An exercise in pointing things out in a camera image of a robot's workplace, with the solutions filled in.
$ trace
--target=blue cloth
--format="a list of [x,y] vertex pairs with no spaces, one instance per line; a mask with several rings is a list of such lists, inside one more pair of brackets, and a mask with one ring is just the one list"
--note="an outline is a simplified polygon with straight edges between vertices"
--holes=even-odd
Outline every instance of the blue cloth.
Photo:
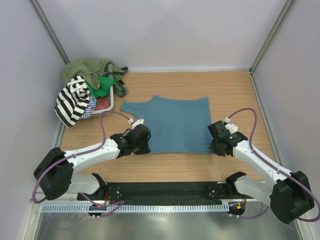
[[91,116],[92,111],[96,109],[97,99],[95,96],[91,95],[89,97],[88,106],[85,108],[84,113],[81,115],[81,119],[88,119]]
[[121,111],[144,119],[151,130],[150,152],[209,154],[213,140],[208,126],[211,115],[208,97],[174,100],[154,95],[146,102],[125,101]]

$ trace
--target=white basket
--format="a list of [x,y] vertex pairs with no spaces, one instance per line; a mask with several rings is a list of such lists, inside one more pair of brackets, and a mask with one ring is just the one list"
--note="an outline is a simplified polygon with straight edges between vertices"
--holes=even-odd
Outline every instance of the white basket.
[[112,108],[114,107],[114,88],[113,86],[110,87],[110,107],[106,108],[106,109],[101,109],[101,110],[97,110],[97,111],[92,111],[90,118],[96,118],[100,116],[100,113],[104,112],[104,111],[110,111],[112,110]]

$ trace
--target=wooden table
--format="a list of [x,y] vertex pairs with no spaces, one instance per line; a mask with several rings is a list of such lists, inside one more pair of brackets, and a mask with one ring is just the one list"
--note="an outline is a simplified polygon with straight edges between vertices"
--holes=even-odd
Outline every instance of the wooden table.
[[[258,113],[258,124],[253,144],[274,159],[248,72],[128,73],[123,80],[129,94],[124,98],[114,96],[116,111],[124,100],[145,102],[153,95],[180,100],[208,96],[213,123],[224,120],[238,109],[254,108]],[[241,112],[232,118],[232,122],[249,137],[254,116],[250,111]],[[107,136],[122,133],[130,127],[127,120],[117,114],[104,116],[103,123]],[[99,118],[85,119],[65,129],[61,149],[74,150],[101,141]],[[249,166],[234,157],[184,153],[130,155],[98,163],[81,173],[98,173],[106,182],[202,182],[225,181],[226,177],[238,171],[260,179]]]

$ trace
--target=wall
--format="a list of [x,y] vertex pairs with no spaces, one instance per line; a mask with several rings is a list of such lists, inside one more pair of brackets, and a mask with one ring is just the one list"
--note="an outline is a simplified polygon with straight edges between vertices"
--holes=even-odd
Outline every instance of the wall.
[[[296,1],[255,72],[280,157],[320,198],[320,1]],[[315,207],[307,216],[315,217]],[[320,222],[311,223],[320,239]]]
[[0,233],[20,239],[33,171],[54,145],[63,61],[27,0],[0,1]]
[[71,61],[132,71],[250,68],[285,0],[39,0]]

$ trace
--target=folded garment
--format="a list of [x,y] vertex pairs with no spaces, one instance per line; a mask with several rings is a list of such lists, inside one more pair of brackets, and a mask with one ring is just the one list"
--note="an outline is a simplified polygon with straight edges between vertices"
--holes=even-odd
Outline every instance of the folded garment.
[[95,98],[105,97],[110,93],[110,87],[115,84],[116,80],[111,77],[98,76],[100,81],[100,87],[98,89],[94,89],[88,83],[88,87],[90,89],[90,94]]
[[88,119],[91,116],[92,111],[96,109],[97,99],[95,96],[90,96],[89,103],[86,109],[84,110],[84,113],[81,115],[81,119]]
[[109,59],[91,59],[84,61],[82,58],[79,58],[75,62],[68,63],[63,68],[61,75],[64,84],[67,84],[74,76],[80,75],[94,89],[98,89],[101,85],[98,76],[114,78],[117,86],[124,92],[123,94],[118,91],[121,97],[123,97],[127,94],[127,89],[123,86],[124,82],[121,79],[127,71],[127,67],[117,68]]
[[75,76],[58,94],[55,113],[66,127],[71,128],[84,114],[89,98],[90,91],[86,80]]
[[110,107],[110,95],[107,97],[98,97],[96,99],[96,106],[95,110],[103,110],[103,109],[108,109]]
[[150,152],[209,154],[212,136],[208,130],[211,115],[208,97],[174,100],[159,96],[146,102],[125,101],[121,111],[144,119],[151,131]]

